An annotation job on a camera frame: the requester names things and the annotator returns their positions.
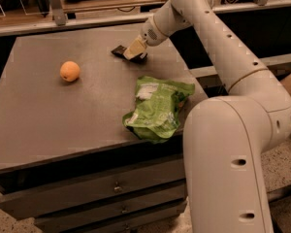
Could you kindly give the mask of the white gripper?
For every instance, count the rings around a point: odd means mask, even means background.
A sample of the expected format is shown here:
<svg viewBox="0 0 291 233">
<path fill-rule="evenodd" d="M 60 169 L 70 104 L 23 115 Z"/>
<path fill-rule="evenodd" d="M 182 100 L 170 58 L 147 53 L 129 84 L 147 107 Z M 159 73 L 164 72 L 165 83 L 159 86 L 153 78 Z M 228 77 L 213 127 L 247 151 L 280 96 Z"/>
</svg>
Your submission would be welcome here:
<svg viewBox="0 0 291 233">
<path fill-rule="evenodd" d="M 144 23 L 140 35 L 127 48 L 130 55 L 146 52 L 147 46 L 158 46 L 168 38 L 163 27 L 153 17 L 150 17 Z"/>
</svg>

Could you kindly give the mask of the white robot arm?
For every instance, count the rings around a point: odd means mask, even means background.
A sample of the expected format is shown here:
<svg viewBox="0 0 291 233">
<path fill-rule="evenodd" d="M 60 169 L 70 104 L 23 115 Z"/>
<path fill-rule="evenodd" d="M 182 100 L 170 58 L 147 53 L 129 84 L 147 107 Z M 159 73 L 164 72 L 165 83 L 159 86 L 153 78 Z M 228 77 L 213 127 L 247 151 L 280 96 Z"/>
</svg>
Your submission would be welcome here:
<svg viewBox="0 0 291 233">
<path fill-rule="evenodd" d="M 124 55 L 194 27 L 227 93 L 197 104 L 183 128 L 193 233 L 274 233 L 261 154 L 291 134 L 291 96 L 211 3 L 168 0 Z"/>
</svg>

